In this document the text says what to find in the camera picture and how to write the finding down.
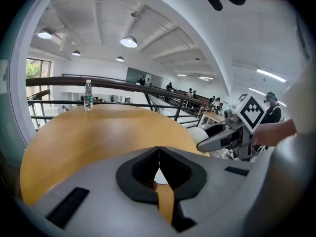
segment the white ceiling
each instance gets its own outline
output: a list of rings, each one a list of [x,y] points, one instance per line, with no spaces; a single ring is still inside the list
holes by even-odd
[[[224,9],[218,14],[226,27],[227,52],[231,53],[235,84],[282,94],[301,72],[293,10],[283,1],[247,0],[243,6],[221,1]],[[131,16],[132,12],[138,13],[137,18]],[[64,37],[76,45],[73,49],[106,46],[127,52],[119,41],[125,35],[133,35],[138,42],[137,52],[173,74],[215,79],[217,76],[211,59],[205,57],[190,36],[140,0],[52,0],[35,33],[44,27],[55,32],[50,44],[55,47],[53,53],[64,57],[71,58],[69,53],[59,51]],[[210,29],[209,34],[216,33]],[[39,41],[34,35],[31,46],[39,47]],[[287,82],[258,74],[256,68],[270,71]]]

